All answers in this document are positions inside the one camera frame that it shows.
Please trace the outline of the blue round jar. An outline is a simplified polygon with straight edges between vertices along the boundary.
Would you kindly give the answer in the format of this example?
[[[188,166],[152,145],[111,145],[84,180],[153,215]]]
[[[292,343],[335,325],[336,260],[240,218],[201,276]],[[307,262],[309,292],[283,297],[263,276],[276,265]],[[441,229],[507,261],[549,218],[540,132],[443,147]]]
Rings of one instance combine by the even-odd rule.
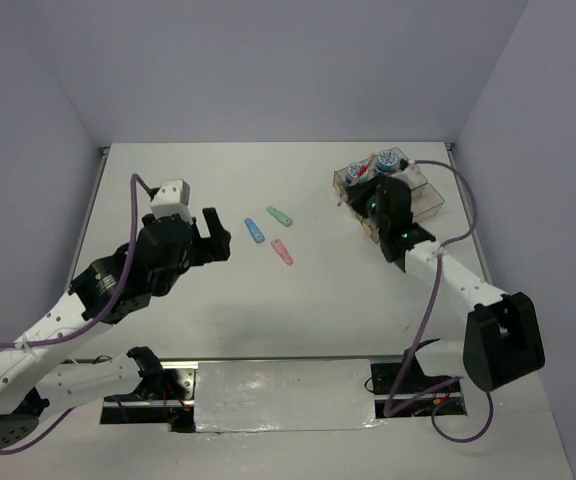
[[[401,157],[394,150],[382,150],[374,161],[374,172],[376,175],[392,175],[399,172],[399,162]]]
[[[346,170],[346,184],[348,186],[361,184],[368,179],[369,165],[367,162],[354,162]]]

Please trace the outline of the red pen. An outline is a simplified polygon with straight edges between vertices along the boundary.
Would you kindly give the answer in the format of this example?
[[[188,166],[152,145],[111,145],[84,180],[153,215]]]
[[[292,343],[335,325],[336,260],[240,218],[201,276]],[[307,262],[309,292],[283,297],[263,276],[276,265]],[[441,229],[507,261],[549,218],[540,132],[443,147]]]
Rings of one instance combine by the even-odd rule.
[[[350,163],[347,167],[334,174],[334,185],[338,195],[337,205],[348,202],[348,189],[364,183],[369,178],[369,172],[376,159],[376,154],[371,153],[364,160]]]

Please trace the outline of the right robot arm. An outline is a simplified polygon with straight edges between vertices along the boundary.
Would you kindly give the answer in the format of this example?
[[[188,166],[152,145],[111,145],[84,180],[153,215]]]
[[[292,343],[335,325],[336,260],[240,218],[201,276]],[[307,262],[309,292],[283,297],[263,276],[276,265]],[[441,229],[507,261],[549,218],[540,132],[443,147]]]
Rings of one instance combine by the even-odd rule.
[[[413,196],[405,181],[377,177],[342,185],[338,193],[387,262],[447,295],[465,326],[458,375],[492,392],[545,366],[533,301],[522,292],[504,292],[449,255],[447,247],[414,220]]]

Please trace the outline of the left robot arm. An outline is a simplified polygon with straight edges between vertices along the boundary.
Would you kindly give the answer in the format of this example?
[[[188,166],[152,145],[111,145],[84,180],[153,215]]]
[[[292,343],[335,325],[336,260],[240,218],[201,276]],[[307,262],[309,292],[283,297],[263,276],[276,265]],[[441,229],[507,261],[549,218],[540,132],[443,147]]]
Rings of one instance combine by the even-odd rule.
[[[79,347],[128,315],[167,295],[192,267],[230,256],[230,233],[213,208],[202,211],[209,234],[178,214],[131,220],[130,240],[79,274],[35,325],[0,343],[0,455],[22,451],[20,441],[55,414],[110,396],[150,399],[170,377],[148,347],[106,361],[60,370]]]

